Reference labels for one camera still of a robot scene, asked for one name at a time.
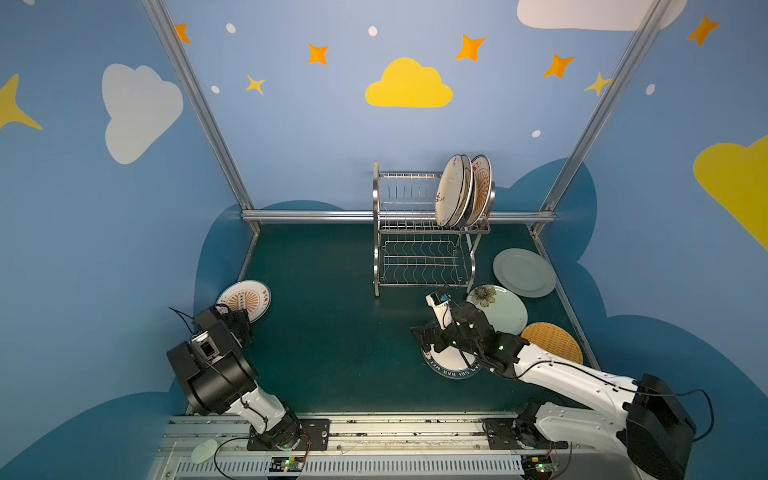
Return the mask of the white plate orange sunburst edge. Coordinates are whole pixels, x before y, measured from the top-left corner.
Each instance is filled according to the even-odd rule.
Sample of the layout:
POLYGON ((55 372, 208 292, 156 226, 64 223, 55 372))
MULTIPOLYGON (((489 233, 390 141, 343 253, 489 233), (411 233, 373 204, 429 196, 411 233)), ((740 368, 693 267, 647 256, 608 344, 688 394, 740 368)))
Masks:
POLYGON ((218 298, 217 304, 232 310, 246 310, 251 323, 264 316, 271 305, 269 287, 254 280, 244 280, 227 288, 218 298))

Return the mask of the stainless steel dish rack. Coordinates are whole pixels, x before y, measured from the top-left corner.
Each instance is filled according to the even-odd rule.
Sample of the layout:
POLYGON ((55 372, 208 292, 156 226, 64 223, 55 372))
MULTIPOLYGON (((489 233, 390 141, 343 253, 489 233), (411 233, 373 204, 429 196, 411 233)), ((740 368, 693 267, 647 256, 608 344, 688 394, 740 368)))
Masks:
POLYGON ((373 288, 464 288, 477 275, 476 251, 490 232, 490 210, 470 226, 440 226, 434 199, 440 175, 373 167, 373 288))

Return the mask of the white plate floral sprigs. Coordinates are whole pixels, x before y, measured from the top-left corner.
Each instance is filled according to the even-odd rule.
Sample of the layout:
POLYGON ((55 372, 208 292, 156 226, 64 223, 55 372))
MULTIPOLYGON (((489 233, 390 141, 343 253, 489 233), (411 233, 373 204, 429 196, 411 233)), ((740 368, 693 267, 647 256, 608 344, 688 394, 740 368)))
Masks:
POLYGON ((435 198, 435 218, 439 227, 453 226, 458 222, 467 191, 467 162, 466 155, 454 155, 444 168, 435 198))

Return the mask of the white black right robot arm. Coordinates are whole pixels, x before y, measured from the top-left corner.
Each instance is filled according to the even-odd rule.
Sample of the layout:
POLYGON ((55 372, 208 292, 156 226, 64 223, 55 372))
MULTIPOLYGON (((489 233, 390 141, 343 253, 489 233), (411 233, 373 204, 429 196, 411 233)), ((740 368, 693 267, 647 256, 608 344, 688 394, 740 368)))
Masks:
POLYGON ((519 335, 497 331, 474 305, 427 298, 435 321, 412 328, 420 349, 454 348, 491 373, 546 388, 577 402, 545 402, 523 418, 534 436, 577 443, 628 458, 645 479, 685 476, 697 427, 660 378, 641 379, 594 370, 559 357, 519 335))

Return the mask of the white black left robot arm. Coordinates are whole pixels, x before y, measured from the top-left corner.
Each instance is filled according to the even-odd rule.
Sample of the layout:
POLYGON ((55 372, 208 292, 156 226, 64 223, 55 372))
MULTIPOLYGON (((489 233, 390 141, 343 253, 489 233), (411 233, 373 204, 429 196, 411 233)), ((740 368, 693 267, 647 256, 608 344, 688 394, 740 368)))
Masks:
POLYGON ((252 342, 248 312, 216 303, 193 317, 188 330, 190 337, 166 356, 193 412, 245 419, 251 450, 298 446, 298 417, 258 385, 258 373, 245 357, 244 348, 252 342))

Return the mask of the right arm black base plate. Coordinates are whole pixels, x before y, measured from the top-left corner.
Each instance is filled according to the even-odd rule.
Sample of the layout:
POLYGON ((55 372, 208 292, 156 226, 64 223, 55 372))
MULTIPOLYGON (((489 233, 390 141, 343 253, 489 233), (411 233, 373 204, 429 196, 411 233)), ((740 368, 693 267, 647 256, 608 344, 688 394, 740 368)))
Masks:
POLYGON ((546 439, 532 422, 518 418, 488 418, 482 423, 491 450, 549 450, 569 448, 567 442, 546 439))

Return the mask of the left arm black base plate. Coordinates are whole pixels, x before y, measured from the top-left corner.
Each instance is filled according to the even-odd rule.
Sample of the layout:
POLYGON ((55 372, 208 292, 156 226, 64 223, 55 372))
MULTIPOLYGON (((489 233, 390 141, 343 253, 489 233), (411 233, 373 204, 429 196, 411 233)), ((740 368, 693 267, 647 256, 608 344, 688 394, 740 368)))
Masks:
POLYGON ((296 433, 278 437, 266 433, 257 435, 253 426, 249 430, 248 451, 326 451, 331 421, 325 418, 300 419, 296 433))

